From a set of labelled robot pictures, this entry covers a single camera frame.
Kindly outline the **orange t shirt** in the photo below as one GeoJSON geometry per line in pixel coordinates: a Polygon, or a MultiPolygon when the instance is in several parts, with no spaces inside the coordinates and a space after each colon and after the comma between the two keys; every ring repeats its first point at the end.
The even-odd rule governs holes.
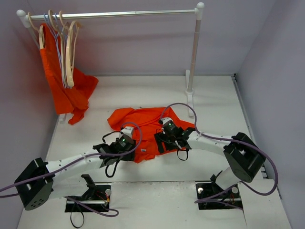
{"type": "Polygon", "coordinates": [[[164,114],[162,112],[164,112],[164,107],[119,108],[107,119],[109,126],[115,131],[119,131],[126,122],[135,123],[140,127],[140,129],[135,128],[133,134],[133,139],[139,141],[140,132],[142,132],[142,141],[135,150],[135,163],[151,160],[160,155],[154,134],[161,129],[159,123],[161,116],[171,118],[178,127],[183,129],[194,127],[194,124],[179,119],[172,108],[168,108],[164,114]]]}

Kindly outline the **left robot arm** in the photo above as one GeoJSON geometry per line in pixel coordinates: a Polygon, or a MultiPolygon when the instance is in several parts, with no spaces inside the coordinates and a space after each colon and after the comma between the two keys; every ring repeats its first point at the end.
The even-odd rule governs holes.
{"type": "Polygon", "coordinates": [[[34,210],[53,198],[92,199],[96,185],[87,172],[121,160],[132,161],[135,148],[136,140],[122,134],[109,145],[95,145],[90,151],[73,157],[49,162],[41,158],[32,160],[15,180],[25,210],[34,210]]]}

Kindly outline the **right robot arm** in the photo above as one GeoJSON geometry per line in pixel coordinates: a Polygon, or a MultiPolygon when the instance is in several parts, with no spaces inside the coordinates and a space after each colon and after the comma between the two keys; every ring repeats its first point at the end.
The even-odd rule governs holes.
{"type": "Polygon", "coordinates": [[[244,133],[239,132],[228,142],[222,142],[215,137],[203,137],[194,127],[178,127],[170,118],[163,118],[159,123],[162,131],[154,137],[160,154],[170,150],[186,153],[190,150],[205,150],[226,158],[229,167],[211,177],[211,191],[217,197],[223,196],[229,187],[240,181],[251,183],[266,160],[254,149],[256,145],[244,133]]]}

